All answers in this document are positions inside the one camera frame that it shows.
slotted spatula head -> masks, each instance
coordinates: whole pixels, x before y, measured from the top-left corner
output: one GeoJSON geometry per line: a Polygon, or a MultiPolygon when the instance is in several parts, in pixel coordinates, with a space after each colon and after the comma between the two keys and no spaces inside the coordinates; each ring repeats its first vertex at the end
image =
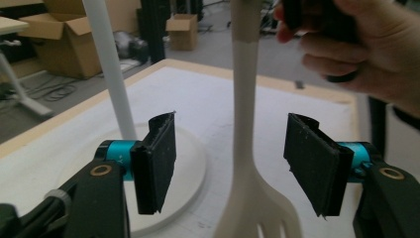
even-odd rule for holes
{"type": "Polygon", "coordinates": [[[300,238],[291,202],[263,180],[253,158],[255,91],[262,0],[233,0],[234,177],[216,238],[300,238]]]}

white table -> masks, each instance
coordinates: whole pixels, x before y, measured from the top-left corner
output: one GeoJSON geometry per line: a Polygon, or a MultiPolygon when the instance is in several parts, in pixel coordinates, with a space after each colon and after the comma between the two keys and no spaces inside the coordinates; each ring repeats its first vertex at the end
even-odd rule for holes
{"type": "MultiPolygon", "coordinates": [[[[25,22],[0,17],[0,36],[20,32],[24,30],[25,28],[27,28],[28,26],[29,26],[28,23],[25,23],[25,22]]],[[[49,108],[37,102],[36,100],[30,98],[25,93],[25,90],[22,88],[22,86],[18,82],[18,78],[16,77],[15,72],[13,71],[12,67],[9,65],[9,62],[7,61],[2,51],[0,51],[0,70],[3,71],[12,82],[13,87],[15,88],[19,96],[19,102],[22,105],[26,106],[28,109],[34,111],[40,116],[49,117],[53,115],[53,112],[49,108]]]]}
{"type": "MultiPolygon", "coordinates": [[[[175,126],[197,138],[207,160],[205,181],[196,199],[169,224],[146,237],[212,236],[228,199],[232,176],[231,78],[227,69],[167,59],[126,80],[136,124],[175,110],[175,126]]],[[[355,97],[308,85],[299,89],[293,82],[263,76],[258,78],[258,85],[255,158],[262,176],[292,201],[304,237],[355,237],[352,221],[360,187],[348,185],[340,217],[316,217],[282,157],[288,112],[320,121],[320,129],[334,140],[356,140],[355,97]]],[[[59,186],[69,168],[80,169],[79,155],[86,150],[93,153],[98,137],[118,129],[112,113],[105,91],[0,145],[0,202],[15,204],[20,215],[31,210],[49,190],[59,186]]],[[[138,216],[134,210],[129,212],[138,216]]]]}

floor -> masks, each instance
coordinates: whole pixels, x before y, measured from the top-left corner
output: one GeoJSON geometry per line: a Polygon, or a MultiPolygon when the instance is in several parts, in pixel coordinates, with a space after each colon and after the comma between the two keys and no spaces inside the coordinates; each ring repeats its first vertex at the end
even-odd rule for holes
{"type": "MultiPolygon", "coordinates": [[[[206,7],[204,13],[205,16],[201,23],[211,24],[212,28],[210,31],[199,32],[197,48],[192,52],[175,52],[166,48],[166,57],[168,59],[232,68],[231,31],[228,28],[230,22],[229,3],[206,7]]],[[[300,63],[301,56],[302,50],[299,49],[298,39],[289,44],[281,45],[273,35],[262,36],[259,52],[259,74],[342,90],[337,85],[324,81],[316,73],[304,68],[300,63]]],[[[124,76],[127,78],[147,66],[149,66],[148,63],[134,66],[125,70],[124,76]]],[[[88,80],[74,80],[40,72],[24,78],[22,84],[31,93],[32,97],[38,98],[38,101],[51,108],[55,115],[106,89],[104,78],[101,75],[88,80]],[[40,88],[50,87],[54,84],[64,85],[65,87],[57,91],[55,95],[43,96],[45,91],[40,90],[40,88]]],[[[367,98],[357,93],[355,93],[355,96],[358,99],[359,106],[361,140],[368,141],[367,98]]],[[[387,161],[396,167],[407,170],[419,179],[420,148],[418,144],[420,134],[398,121],[390,112],[388,112],[387,119],[387,161]]],[[[27,111],[16,101],[0,101],[0,143],[37,126],[45,120],[45,118],[40,118],[27,111]]]]}

